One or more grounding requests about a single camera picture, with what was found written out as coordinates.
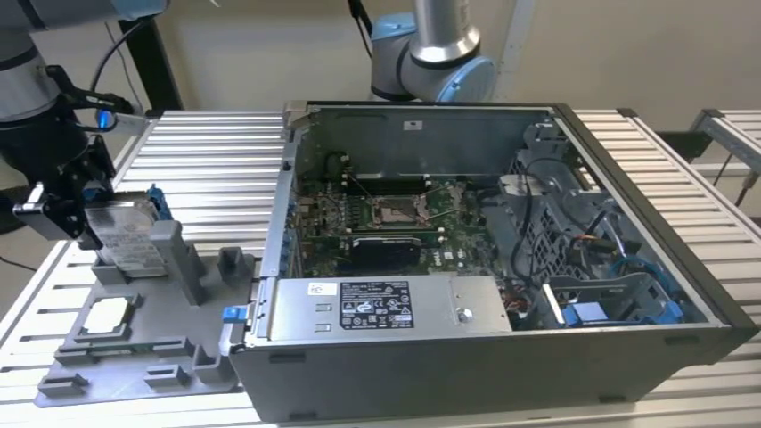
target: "hard drive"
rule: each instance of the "hard drive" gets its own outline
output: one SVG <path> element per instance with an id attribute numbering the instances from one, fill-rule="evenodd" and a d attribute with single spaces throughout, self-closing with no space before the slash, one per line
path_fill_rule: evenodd
<path id="1" fill-rule="evenodd" d="M 164 260 L 150 240 L 160 213 L 148 193 L 118 193 L 112 201 L 90 204 L 86 213 L 104 243 L 98 251 L 100 260 L 132 278 L 167 275 Z"/>

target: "white label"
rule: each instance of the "white label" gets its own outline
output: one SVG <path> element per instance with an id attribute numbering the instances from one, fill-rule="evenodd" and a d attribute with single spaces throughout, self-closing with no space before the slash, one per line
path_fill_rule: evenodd
<path id="1" fill-rule="evenodd" d="M 407 120 L 404 122 L 404 130 L 406 131 L 423 131 L 424 130 L 424 122 L 422 120 Z"/>
<path id="2" fill-rule="evenodd" d="M 338 294 L 338 283 L 310 283 L 307 294 L 311 296 L 335 296 Z"/>

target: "aluminum extrusion table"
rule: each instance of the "aluminum extrusion table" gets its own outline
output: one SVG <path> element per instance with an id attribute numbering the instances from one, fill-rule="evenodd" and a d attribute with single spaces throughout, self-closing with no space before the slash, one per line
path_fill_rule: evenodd
<path id="1" fill-rule="evenodd" d="M 699 258 L 761 324 L 761 231 L 637 117 L 577 111 Z M 226 244 L 259 255 L 282 160 L 282 115 L 167 112 L 116 159 L 119 190 L 167 193 L 200 252 Z M 0 424 L 262 424 L 244 392 L 36 408 L 31 400 L 82 308 L 94 254 L 58 243 L 0 322 Z M 719 364 L 683 369 L 637 403 L 335 424 L 336 427 L 688 427 L 761 425 L 761 337 Z"/>

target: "blue latch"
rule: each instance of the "blue latch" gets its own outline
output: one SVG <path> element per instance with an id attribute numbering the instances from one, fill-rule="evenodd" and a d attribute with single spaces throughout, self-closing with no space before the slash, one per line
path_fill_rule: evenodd
<path id="1" fill-rule="evenodd" d="M 246 306 L 228 306 L 223 309 L 223 323 L 246 324 L 248 319 L 248 308 Z"/>

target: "sticker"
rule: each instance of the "sticker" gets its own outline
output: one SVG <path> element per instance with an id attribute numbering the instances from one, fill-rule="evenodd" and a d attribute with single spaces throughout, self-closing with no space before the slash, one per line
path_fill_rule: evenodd
<path id="1" fill-rule="evenodd" d="M 424 122 L 422 120 L 407 120 L 404 122 L 404 130 L 406 131 L 423 131 L 424 130 Z"/>
<path id="2" fill-rule="evenodd" d="M 346 330 L 414 328 L 414 301 L 407 281 L 342 283 Z"/>
<path id="3" fill-rule="evenodd" d="M 311 296 L 335 296 L 338 294 L 338 283 L 310 283 L 307 294 Z"/>

